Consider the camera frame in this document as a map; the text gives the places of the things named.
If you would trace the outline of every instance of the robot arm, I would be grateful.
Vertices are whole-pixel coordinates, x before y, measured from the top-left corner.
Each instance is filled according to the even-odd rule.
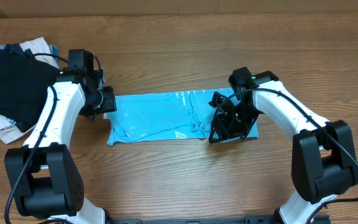
[[[5,166],[11,187],[16,184],[31,150],[36,150],[28,172],[18,185],[14,198],[19,213],[39,219],[60,218],[77,224],[104,224],[108,214],[84,197],[84,185],[70,155],[71,134],[79,114],[93,118],[100,113],[116,111],[114,91],[102,87],[103,70],[93,69],[93,55],[85,50],[70,50],[68,67],[53,84],[56,96],[48,96],[38,123],[23,147],[9,149]],[[37,149],[35,143],[56,107]],[[48,169],[50,177],[35,178],[33,173]]]
[[[358,183],[357,168],[309,122],[309,116],[356,158],[351,130],[345,122],[331,123],[309,110],[285,89],[272,72],[252,75],[243,67],[233,71],[229,83],[240,103],[234,106],[226,96],[218,92],[214,94],[210,105],[219,107],[220,111],[217,111],[212,123],[211,143],[245,139],[259,114],[266,114],[293,141],[291,177],[295,192],[275,212],[273,219],[276,223],[304,224],[323,202],[334,199]],[[266,89],[276,91],[279,95]],[[282,95],[289,97],[308,117]],[[218,135],[217,139],[214,139],[214,133]],[[322,149],[332,149],[332,154],[321,158],[319,150]]]

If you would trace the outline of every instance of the white printed logo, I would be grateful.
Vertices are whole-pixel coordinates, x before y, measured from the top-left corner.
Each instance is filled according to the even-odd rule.
[[[181,97],[182,97],[182,100],[183,100],[183,106],[186,106],[185,93],[183,91],[181,93]]]
[[[186,134],[182,134],[178,131],[175,131],[175,136],[176,136],[176,139],[186,139],[187,138]]]

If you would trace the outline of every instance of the cardboard box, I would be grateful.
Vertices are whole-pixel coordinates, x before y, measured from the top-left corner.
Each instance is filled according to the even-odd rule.
[[[358,11],[358,0],[0,0],[0,17]]]

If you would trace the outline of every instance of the blue towel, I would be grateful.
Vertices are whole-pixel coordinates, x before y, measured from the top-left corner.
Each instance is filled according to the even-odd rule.
[[[1,50],[4,50],[5,47],[6,47],[5,45],[0,45]],[[59,56],[59,51],[57,50],[57,47],[55,45],[49,45],[49,49],[50,49],[51,54]],[[59,66],[59,59],[55,58],[55,61],[57,63],[57,66],[60,67]]]
[[[215,91],[225,96],[231,88],[117,96],[117,111],[108,113],[108,145],[167,139],[208,138],[215,109],[208,102]],[[248,138],[258,137],[257,124]]]

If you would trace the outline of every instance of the pile of clothes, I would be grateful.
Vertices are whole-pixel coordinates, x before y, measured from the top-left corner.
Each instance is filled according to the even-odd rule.
[[[58,55],[43,37],[0,45],[0,139],[8,144],[32,130],[44,107],[47,86],[59,73]]]

